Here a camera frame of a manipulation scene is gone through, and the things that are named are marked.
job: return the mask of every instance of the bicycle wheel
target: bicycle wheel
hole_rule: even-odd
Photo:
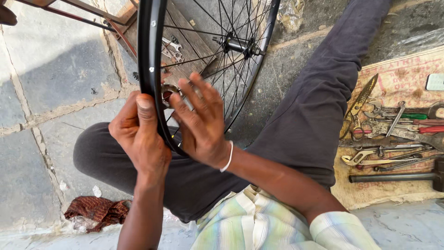
[[[159,119],[158,132],[167,145],[181,155],[186,154],[181,149],[181,140],[174,138],[178,128],[168,127],[174,123],[170,116],[172,111],[168,111],[168,97],[170,93],[180,93],[180,89],[177,82],[168,82],[168,77],[163,80],[162,71],[170,71],[176,67],[174,70],[179,74],[190,69],[200,72],[221,94],[226,132],[253,87],[271,39],[280,2],[184,1],[188,2],[181,1],[178,4],[187,6],[185,11],[192,9],[192,13],[188,15],[199,20],[198,23],[184,22],[183,17],[176,15],[173,10],[175,6],[170,0],[140,1],[137,53],[141,92],[150,94],[155,99]],[[176,34],[180,32],[180,41],[173,36],[166,37],[173,30]],[[193,34],[198,34],[199,38],[190,39]],[[189,48],[187,57],[179,56],[181,53],[177,52],[181,50],[176,51],[171,46],[170,42],[174,41]]]

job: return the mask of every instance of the dark gray trousers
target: dark gray trousers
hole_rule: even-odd
[[[247,151],[296,169],[325,188],[334,185],[339,132],[361,69],[360,57],[367,53],[390,2],[350,1]],[[106,122],[79,136],[74,165],[86,175],[133,193],[137,172]],[[249,184],[174,153],[164,206],[183,222],[197,220],[228,193]]]

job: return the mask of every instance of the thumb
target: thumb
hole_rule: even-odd
[[[139,130],[143,133],[157,133],[157,113],[153,98],[148,94],[136,97]]]

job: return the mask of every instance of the hand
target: hand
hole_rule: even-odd
[[[205,82],[198,73],[190,75],[191,83],[200,91],[201,97],[186,79],[180,79],[179,87],[194,107],[191,111],[178,94],[170,96],[175,109],[173,117],[180,124],[183,150],[193,159],[213,168],[224,167],[230,158],[231,145],[225,141],[223,130],[223,102],[217,90]]]
[[[151,96],[131,92],[108,128],[134,164],[138,184],[151,188],[164,182],[171,150],[157,133],[157,115]]]

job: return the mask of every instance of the concrete floor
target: concrete floor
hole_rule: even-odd
[[[174,2],[186,18],[192,16],[192,9]],[[114,14],[123,3],[91,0]],[[239,147],[254,141],[347,3],[311,0],[298,32],[276,26],[253,92],[227,135]],[[1,27],[0,34],[0,248],[115,249],[119,226],[73,234],[63,211],[73,198],[93,195],[95,185],[102,197],[131,198],[79,173],[72,149],[82,130],[110,121],[138,88],[129,74],[136,65],[108,32],[19,2],[7,4],[19,23]],[[94,18],[62,2],[56,7]],[[444,27],[443,9],[444,0],[394,0],[394,14],[385,19],[363,64],[384,60],[397,41]],[[91,88],[98,93],[91,94]],[[64,183],[68,189],[60,188]],[[353,213],[383,248],[443,247],[444,209],[434,201]],[[168,218],[159,248],[188,249],[195,226]]]

